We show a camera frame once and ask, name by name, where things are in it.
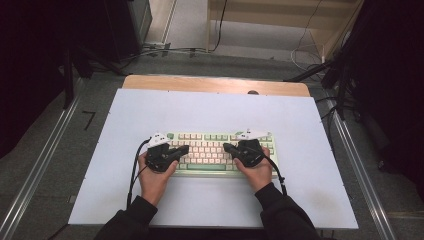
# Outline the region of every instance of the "white board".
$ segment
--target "white board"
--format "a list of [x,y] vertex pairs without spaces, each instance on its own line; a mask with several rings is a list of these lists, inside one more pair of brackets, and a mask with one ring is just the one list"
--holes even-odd
[[[156,131],[247,128],[273,133],[288,194],[315,227],[358,228],[312,98],[130,89],[117,91],[69,223],[104,224],[125,209],[135,152]],[[158,209],[151,225],[262,227],[243,178],[171,177]]]

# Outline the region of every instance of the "green keycap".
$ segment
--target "green keycap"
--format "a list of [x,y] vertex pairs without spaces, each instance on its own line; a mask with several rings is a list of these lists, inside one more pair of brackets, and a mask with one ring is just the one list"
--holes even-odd
[[187,164],[188,170],[225,171],[224,164]]

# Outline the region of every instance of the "person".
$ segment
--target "person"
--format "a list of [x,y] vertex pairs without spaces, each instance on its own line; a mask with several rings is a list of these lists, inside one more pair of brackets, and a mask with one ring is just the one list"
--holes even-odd
[[[263,148],[269,156],[269,150]],[[140,169],[145,167],[146,153],[138,158]],[[254,168],[246,168],[234,159],[237,168],[246,178],[262,205],[261,219],[270,240],[320,239],[308,215],[291,197],[275,188],[272,166],[264,158]],[[147,239],[149,223],[158,211],[157,205],[163,196],[169,177],[175,172],[178,162],[174,161],[164,173],[155,173],[146,168],[140,173],[141,196],[137,196],[130,207],[120,210],[97,233],[96,240],[105,239]]]

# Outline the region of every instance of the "forearm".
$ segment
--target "forearm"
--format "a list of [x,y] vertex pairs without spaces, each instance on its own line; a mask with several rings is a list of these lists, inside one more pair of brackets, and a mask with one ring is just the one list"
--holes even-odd
[[118,211],[100,231],[95,240],[105,239],[145,239],[149,232],[149,223],[157,208],[137,196],[128,210]]
[[290,197],[268,184],[255,196],[262,205],[262,223],[270,239],[319,239],[308,215]]

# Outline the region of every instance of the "green and white keyboard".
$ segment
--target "green and white keyboard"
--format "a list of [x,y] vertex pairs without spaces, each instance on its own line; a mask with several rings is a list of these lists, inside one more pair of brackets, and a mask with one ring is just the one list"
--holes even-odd
[[[244,176],[234,164],[231,154],[224,151],[224,143],[237,145],[235,134],[229,133],[190,133],[172,132],[166,134],[171,142],[170,148],[189,145],[187,155],[180,158],[177,170],[173,176],[193,177],[240,177]],[[274,137],[258,139],[263,147],[270,150],[270,158],[277,164]]]

